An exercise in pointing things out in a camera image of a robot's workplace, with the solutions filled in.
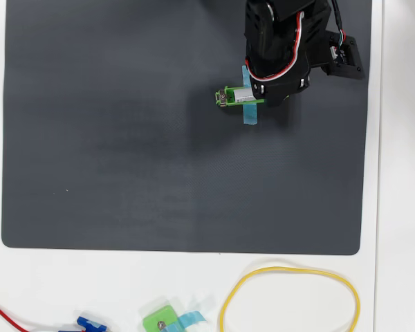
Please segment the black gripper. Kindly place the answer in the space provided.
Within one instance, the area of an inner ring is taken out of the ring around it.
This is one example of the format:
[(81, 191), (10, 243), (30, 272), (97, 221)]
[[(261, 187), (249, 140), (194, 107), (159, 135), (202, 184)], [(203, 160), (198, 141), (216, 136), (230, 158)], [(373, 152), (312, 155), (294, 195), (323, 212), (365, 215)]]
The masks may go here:
[(287, 54), (288, 52), (285, 52), (281, 59), (275, 61), (263, 59), (252, 48), (250, 42), (246, 42), (245, 64), (250, 75), (252, 92), (257, 99), (264, 99), (267, 107), (279, 107), (290, 95), (302, 92), (310, 84), (311, 65), (302, 46), (299, 47), (297, 60), (289, 71), (275, 80), (261, 80), (287, 67), (293, 59), (292, 55), (286, 57)]

